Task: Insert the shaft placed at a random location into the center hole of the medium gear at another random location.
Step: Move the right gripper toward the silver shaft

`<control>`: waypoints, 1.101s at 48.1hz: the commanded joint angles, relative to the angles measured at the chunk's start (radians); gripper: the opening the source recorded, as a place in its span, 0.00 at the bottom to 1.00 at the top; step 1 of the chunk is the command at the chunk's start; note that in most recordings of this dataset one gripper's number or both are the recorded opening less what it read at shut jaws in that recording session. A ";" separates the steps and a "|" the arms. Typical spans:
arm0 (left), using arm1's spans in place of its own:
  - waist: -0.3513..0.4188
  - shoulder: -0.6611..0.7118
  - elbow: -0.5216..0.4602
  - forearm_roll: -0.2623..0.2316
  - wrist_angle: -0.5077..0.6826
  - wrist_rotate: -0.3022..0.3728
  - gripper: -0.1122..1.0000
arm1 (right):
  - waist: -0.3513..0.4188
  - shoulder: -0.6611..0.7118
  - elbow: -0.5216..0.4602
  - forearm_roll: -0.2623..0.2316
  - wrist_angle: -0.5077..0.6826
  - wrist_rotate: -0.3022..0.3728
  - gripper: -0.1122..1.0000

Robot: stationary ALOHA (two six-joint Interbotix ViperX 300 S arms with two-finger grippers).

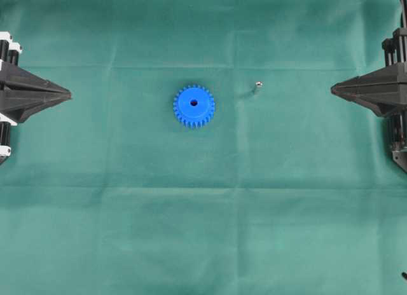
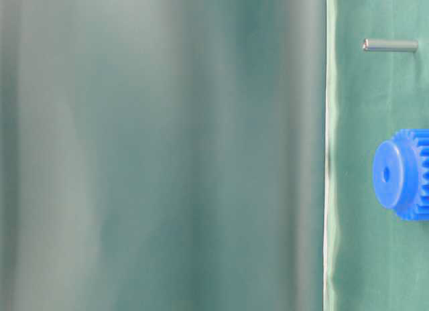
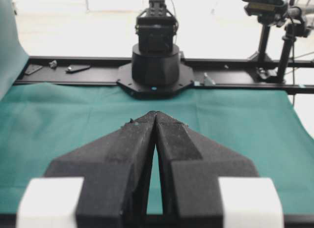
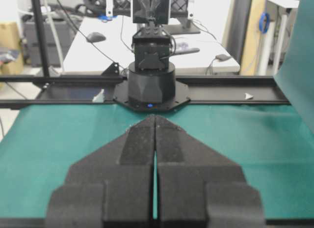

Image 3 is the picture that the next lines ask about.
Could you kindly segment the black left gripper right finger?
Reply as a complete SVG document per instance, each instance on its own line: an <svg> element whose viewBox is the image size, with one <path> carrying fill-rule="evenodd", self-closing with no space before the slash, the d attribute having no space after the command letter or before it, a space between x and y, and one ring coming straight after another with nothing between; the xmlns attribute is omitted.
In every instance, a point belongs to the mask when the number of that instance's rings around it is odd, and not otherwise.
<svg viewBox="0 0 314 228"><path fill-rule="evenodd" d="M177 228L223 227L218 178L258 177L254 163L165 113L155 127L163 213Z"/></svg>

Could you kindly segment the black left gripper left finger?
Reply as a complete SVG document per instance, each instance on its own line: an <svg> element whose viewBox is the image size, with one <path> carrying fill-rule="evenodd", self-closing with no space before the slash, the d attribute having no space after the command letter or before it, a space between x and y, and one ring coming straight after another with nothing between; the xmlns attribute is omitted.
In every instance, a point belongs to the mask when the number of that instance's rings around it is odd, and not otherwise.
<svg viewBox="0 0 314 228"><path fill-rule="evenodd" d="M146 213L155 148L150 111L51 161L45 177L83 177L76 208L80 228L130 228Z"/></svg>

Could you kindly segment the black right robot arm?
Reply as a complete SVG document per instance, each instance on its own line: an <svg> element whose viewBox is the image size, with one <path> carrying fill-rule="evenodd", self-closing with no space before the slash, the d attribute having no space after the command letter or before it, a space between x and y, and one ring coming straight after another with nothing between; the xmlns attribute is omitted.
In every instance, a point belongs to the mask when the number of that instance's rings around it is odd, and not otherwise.
<svg viewBox="0 0 314 228"><path fill-rule="evenodd" d="M131 73L141 86L173 88L185 74L192 75L180 63L173 42L178 21L165 1L149 0L136 19ZM162 112L154 128L164 215L178 228L225 227L220 181L258 176L253 162Z"/></svg>

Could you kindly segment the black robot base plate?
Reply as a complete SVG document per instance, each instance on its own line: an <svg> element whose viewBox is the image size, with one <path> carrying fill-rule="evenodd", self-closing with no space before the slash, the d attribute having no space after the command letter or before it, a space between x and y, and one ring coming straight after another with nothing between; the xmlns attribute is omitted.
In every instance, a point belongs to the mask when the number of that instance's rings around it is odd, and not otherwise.
<svg viewBox="0 0 314 228"><path fill-rule="evenodd" d="M131 64L118 69L117 85L133 98L162 99L173 97L183 90L194 86L194 73L191 67L180 65L179 79L166 86L145 85L135 81L131 76Z"/></svg>

